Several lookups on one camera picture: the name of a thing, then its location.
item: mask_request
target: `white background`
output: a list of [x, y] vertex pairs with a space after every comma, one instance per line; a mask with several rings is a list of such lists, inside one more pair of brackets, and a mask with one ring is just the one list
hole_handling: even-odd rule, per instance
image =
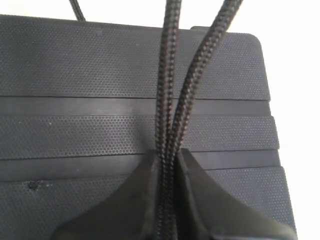
[[[165, 0], [78, 0], [87, 21], [161, 27]], [[222, 0], [183, 0], [180, 28], [209, 26]], [[244, 0], [229, 32], [262, 44], [280, 159], [300, 240], [320, 228], [320, 2]], [[0, 14], [74, 20], [68, 0], [0, 0]]]

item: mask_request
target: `black braided cord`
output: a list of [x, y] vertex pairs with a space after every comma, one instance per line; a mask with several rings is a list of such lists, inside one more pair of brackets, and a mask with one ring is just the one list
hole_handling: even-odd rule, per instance
[[166, 160], [172, 125], [173, 82], [182, 0], [167, 0], [161, 35], [156, 95], [155, 147], [161, 160], [157, 239], [173, 238], [173, 169]]
[[79, 6], [79, 3], [78, 3], [78, 0], [69, 0], [70, 1], [70, 4], [72, 6], [72, 9], [73, 9], [73, 12], [75, 14], [75, 17], [78, 21], [86, 21], [81, 9], [80, 9], [80, 6]]
[[177, 231], [173, 207], [175, 157], [183, 144], [203, 72], [243, 0], [225, 0], [202, 40], [186, 74], [171, 124], [174, 67], [181, 0], [167, 0], [161, 35], [156, 97], [155, 145], [161, 160], [157, 240], [172, 240]]

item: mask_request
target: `black rubber strip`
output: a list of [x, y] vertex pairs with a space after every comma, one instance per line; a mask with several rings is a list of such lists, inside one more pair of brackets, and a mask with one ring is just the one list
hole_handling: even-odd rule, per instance
[[[0, 97], [0, 115], [153, 115], [155, 99]], [[193, 115], [270, 115], [268, 101], [196, 100]]]
[[[282, 167], [212, 170], [207, 173], [237, 199], [294, 227]], [[98, 204], [127, 175], [0, 183], [0, 239], [47, 240], [54, 229]]]
[[[277, 150], [194, 152], [205, 170], [280, 166]], [[130, 174], [143, 155], [87, 156], [0, 161], [0, 182]]]
[[[155, 98], [161, 28], [0, 16], [0, 95]], [[181, 30], [174, 95], [205, 32]], [[199, 99], [269, 100], [259, 41], [229, 33]]]
[[[155, 118], [0, 116], [0, 160], [142, 154], [154, 149]], [[194, 115], [184, 147], [192, 152], [276, 150], [271, 116]]]

